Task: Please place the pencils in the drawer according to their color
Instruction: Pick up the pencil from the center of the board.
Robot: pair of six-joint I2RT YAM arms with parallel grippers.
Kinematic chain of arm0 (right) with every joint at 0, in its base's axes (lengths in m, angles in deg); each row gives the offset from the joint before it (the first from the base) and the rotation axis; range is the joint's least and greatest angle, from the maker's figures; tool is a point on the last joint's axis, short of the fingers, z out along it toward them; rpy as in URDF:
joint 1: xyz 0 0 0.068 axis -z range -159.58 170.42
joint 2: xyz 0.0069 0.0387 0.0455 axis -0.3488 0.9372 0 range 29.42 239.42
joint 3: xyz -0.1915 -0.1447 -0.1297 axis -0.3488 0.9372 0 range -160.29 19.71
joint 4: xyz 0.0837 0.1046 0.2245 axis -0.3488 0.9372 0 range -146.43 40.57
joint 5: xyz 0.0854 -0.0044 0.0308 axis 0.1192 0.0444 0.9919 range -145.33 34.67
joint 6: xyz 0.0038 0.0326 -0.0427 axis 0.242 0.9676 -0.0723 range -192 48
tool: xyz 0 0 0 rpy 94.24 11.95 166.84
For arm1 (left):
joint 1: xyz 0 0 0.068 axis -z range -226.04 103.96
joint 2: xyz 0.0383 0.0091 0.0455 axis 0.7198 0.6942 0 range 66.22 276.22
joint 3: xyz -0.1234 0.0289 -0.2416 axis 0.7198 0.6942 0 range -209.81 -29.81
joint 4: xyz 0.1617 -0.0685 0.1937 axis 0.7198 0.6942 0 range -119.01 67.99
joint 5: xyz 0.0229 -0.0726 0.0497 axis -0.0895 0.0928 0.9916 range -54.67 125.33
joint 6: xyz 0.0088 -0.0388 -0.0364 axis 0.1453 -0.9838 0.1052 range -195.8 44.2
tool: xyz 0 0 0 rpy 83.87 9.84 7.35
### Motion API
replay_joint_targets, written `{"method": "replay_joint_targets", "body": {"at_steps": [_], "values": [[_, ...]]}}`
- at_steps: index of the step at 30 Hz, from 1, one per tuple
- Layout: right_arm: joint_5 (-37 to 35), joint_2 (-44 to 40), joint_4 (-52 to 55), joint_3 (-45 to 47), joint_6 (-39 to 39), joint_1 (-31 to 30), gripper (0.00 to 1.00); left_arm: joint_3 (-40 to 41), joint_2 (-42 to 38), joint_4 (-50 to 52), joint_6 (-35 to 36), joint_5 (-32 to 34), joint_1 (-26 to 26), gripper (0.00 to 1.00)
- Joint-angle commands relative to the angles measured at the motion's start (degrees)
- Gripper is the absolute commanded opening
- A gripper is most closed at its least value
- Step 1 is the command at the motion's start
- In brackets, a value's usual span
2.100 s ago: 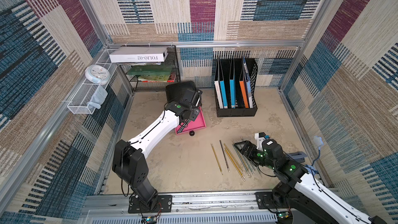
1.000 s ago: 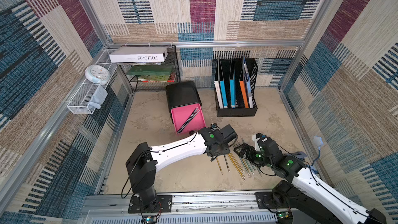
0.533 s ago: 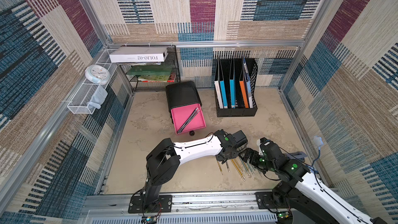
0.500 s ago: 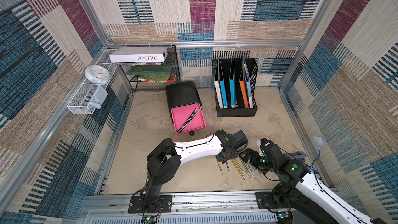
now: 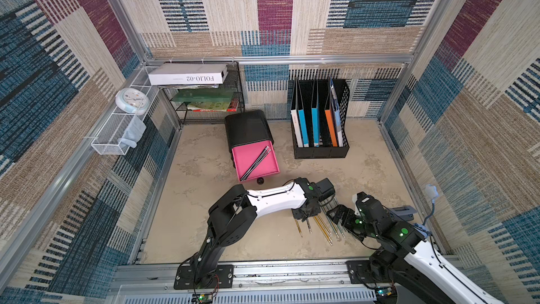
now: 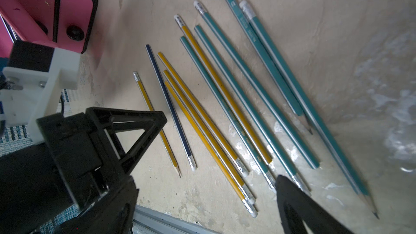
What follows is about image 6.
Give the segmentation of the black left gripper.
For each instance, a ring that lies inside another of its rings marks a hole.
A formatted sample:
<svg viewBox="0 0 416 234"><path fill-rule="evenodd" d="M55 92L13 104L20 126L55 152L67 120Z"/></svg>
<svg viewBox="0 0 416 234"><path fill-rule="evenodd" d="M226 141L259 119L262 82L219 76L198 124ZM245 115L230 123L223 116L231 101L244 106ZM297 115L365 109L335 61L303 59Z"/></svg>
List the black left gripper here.
<svg viewBox="0 0 416 234"><path fill-rule="evenodd" d="M72 205L85 209L106 191L104 162L129 175L165 126L161 111L91 107L40 120L45 143L1 157L1 233L28 234Z"/></svg>

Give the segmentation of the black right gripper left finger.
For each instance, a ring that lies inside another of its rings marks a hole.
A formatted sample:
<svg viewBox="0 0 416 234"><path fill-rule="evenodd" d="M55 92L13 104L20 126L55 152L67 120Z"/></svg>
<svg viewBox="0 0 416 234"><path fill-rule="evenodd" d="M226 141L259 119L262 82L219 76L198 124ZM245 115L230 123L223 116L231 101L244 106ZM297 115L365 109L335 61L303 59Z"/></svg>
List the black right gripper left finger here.
<svg viewBox="0 0 416 234"><path fill-rule="evenodd" d="M127 177L85 213L66 221L56 234L129 234L139 190L133 177Z"/></svg>

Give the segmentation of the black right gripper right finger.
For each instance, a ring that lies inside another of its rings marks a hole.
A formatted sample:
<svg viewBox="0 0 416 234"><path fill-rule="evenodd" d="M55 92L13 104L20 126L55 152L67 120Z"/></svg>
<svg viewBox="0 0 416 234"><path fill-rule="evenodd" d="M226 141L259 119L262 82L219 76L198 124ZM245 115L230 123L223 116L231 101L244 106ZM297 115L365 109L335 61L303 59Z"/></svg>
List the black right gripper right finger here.
<svg viewBox="0 0 416 234"><path fill-rule="evenodd" d="M289 178L278 175L275 190L284 233L306 234L306 228L314 234L352 233Z"/></svg>

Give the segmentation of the pink top drawer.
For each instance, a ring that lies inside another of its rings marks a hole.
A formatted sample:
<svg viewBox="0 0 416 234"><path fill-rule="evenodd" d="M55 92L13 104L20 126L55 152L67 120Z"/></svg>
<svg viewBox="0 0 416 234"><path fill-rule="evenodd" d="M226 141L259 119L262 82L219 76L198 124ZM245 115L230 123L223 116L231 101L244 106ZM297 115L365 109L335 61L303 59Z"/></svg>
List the pink top drawer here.
<svg viewBox="0 0 416 234"><path fill-rule="evenodd" d="M5 22L24 41L58 47L58 44L47 37L18 0L1 0L1 58L9 57L13 47L13 40L4 25Z"/></svg>

